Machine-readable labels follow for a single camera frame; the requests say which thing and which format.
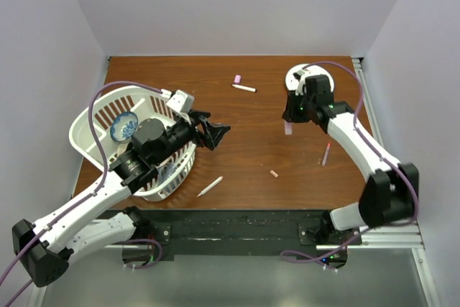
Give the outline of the pink highlighter pen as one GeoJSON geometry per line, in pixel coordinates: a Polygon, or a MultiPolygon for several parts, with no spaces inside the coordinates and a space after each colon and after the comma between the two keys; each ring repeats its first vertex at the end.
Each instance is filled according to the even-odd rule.
{"type": "Polygon", "coordinates": [[[293,128],[292,128],[292,124],[290,122],[285,122],[284,129],[285,129],[285,135],[292,135],[293,134],[293,128]]]}

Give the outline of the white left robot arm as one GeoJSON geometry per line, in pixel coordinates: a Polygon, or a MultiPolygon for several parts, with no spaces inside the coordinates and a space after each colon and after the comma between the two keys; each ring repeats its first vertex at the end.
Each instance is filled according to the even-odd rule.
{"type": "Polygon", "coordinates": [[[12,227],[15,260],[37,287],[60,278],[70,264],[114,242],[143,243],[150,223],[136,208],[107,222],[91,222],[109,207],[138,192],[158,176],[162,165],[189,143],[217,148],[229,125],[212,124],[210,113],[191,110],[167,127],[155,118],[136,126],[127,148],[103,175],[58,210],[34,222],[22,219],[12,227]]]}

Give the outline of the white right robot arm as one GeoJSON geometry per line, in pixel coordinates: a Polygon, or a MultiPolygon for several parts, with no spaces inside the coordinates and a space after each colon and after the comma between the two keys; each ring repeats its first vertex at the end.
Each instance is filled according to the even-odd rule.
{"type": "Polygon", "coordinates": [[[288,80],[283,119],[318,125],[342,146],[365,179],[357,202],[323,213],[314,241],[337,244],[347,230],[361,226],[372,229],[414,218],[418,207],[417,167],[389,155],[360,124],[353,108],[345,101],[334,100],[330,77],[296,71],[288,80]]]}

